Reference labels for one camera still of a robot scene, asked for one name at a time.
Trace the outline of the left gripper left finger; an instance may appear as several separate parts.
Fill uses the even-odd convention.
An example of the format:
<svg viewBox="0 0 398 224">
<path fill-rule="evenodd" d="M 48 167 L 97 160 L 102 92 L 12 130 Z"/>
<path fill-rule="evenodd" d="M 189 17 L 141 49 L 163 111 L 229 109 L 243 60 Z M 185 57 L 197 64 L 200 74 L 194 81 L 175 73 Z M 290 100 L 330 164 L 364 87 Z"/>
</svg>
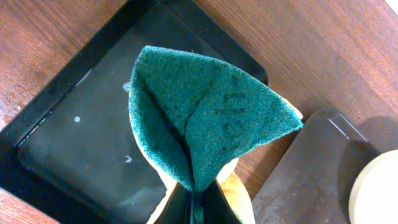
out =
<svg viewBox="0 0 398 224">
<path fill-rule="evenodd" d="M 177 183 L 154 224 L 190 224 L 191 207 L 191 192 Z"/>
</svg>

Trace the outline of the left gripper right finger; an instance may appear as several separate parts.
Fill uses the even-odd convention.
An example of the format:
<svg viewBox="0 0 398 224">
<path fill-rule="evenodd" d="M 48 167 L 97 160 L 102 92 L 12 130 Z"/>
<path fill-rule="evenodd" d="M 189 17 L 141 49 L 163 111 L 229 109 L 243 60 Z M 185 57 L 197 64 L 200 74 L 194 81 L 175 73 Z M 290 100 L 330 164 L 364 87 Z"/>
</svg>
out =
<svg viewBox="0 0 398 224">
<path fill-rule="evenodd" d="M 204 224 L 241 224 L 229 206 L 217 180 L 203 192 L 201 198 Z"/>
</svg>

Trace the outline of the green and yellow sponge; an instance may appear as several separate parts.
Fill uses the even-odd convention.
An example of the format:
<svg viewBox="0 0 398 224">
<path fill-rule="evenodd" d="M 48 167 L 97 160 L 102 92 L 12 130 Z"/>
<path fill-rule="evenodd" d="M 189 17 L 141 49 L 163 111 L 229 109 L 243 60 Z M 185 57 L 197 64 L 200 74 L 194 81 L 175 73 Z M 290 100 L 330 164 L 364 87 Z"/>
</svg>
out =
<svg viewBox="0 0 398 224">
<path fill-rule="evenodd" d="M 224 205 L 217 223 L 253 223 L 250 196 L 235 173 L 239 158 L 302 128 L 302 114 L 250 74 L 217 58 L 145 46 L 132 70 L 129 118 L 137 145 L 166 193 L 149 218 L 155 223 L 172 191 L 191 193 L 190 222 L 204 223 L 206 190 Z"/>
</svg>

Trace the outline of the white plate top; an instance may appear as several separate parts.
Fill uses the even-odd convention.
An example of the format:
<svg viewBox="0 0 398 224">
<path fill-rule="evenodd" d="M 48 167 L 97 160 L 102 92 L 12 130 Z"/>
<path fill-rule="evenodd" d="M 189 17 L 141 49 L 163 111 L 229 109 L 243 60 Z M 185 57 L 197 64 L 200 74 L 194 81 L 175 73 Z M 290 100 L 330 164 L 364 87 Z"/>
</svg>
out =
<svg viewBox="0 0 398 224">
<path fill-rule="evenodd" d="M 352 224 L 397 224 L 397 151 L 374 158 L 357 176 L 349 196 Z"/>
</svg>

